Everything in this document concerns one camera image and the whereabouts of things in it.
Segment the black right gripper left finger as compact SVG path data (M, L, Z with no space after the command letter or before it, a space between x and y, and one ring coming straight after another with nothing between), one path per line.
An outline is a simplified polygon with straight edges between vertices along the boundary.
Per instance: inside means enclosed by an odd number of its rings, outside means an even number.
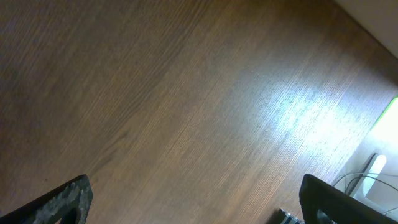
M85 224L93 199L87 175L79 175L1 217L1 223Z

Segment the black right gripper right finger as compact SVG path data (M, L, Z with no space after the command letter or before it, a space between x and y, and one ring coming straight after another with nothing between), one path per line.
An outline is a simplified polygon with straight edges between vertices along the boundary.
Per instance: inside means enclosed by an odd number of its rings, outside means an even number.
M307 224L397 224L397 221L310 174L303 177L299 199Z

